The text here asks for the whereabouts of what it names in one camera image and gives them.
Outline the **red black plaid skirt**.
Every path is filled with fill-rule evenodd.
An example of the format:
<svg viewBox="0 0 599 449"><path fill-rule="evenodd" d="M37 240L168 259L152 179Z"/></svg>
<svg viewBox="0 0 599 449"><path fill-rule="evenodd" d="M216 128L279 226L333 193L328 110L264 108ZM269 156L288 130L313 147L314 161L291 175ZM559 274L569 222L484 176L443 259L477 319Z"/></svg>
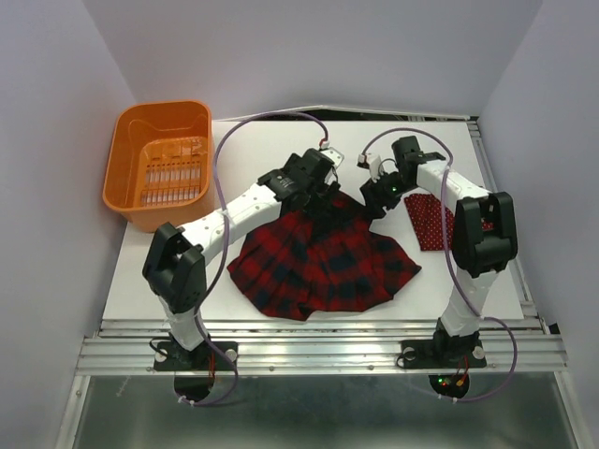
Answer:
<svg viewBox="0 0 599 449"><path fill-rule="evenodd" d="M393 238L373 233L364 205L339 192L318 217L303 211L249 233L227 267L238 290L269 317L364 312L392 300L420 272Z"/></svg>

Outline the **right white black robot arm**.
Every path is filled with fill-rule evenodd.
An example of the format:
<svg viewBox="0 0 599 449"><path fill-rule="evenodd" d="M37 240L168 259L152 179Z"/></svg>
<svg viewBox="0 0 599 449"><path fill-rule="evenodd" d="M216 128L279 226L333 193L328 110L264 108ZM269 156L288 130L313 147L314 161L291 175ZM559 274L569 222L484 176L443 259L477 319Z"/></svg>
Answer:
<svg viewBox="0 0 599 449"><path fill-rule="evenodd" d="M432 338L402 342L404 366L446 368L473 360L482 367L479 326L488 318L483 308L500 272L518 253L513 198L457 173L450 149L423 152L419 131L408 128L405 133L392 145L393 172L386 172L381 157L370 150L359 154L358 167L370 173L360 191L378 218L416 188L439 200L442 248L453 289Z"/></svg>

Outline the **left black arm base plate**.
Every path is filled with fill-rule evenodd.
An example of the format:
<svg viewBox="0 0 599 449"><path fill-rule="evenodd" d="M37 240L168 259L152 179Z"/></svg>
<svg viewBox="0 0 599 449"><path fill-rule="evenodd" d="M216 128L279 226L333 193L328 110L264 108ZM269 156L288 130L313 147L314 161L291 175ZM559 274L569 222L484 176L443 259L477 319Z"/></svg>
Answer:
<svg viewBox="0 0 599 449"><path fill-rule="evenodd" d="M158 372L232 372L232 365L237 363L238 343L217 341L215 345L225 356L217 354L206 342L202 342L193 351L187 351L175 340L150 340L149 346L154 351L153 369Z"/></svg>

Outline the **red polka dot skirt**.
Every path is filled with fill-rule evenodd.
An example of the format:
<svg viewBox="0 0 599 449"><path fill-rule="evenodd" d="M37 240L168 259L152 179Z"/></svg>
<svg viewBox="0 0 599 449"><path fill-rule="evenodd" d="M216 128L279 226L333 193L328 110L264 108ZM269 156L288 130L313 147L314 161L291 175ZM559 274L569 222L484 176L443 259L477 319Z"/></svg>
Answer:
<svg viewBox="0 0 599 449"><path fill-rule="evenodd" d="M403 201L422 252L444 249L441 203L431 194L412 194Z"/></svg>

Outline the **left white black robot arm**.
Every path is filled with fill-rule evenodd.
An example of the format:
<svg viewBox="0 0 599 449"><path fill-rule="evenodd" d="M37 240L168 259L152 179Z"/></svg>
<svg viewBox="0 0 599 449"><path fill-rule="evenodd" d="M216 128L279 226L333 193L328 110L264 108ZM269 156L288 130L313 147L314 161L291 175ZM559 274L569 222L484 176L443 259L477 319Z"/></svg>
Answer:
<svg viewBox="0 0 599 449"><path fill-rule="evenodd" d="M334 149L293 153L222 208L180 227L165 223L156 229L142 276L159 297L175 355L187 368L208 359L208 331L197 321L208 295L207 265L216 256L225 261L230 244L289 212L322 211L339 189L343 159Z"/></svg>

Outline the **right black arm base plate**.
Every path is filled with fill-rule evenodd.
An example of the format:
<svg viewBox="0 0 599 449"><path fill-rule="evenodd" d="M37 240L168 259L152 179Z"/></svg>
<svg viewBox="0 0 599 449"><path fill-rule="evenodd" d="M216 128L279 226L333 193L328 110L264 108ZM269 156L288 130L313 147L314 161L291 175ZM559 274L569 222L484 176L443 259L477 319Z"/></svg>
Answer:
<svg viewBox="0 0 599 449"><path fill-rule="evenodd" d="M437 371L464 368L483 369L488 363L479 339L458 338L449 342L402 340L401 362L405 369L434 369Z"/></svg>

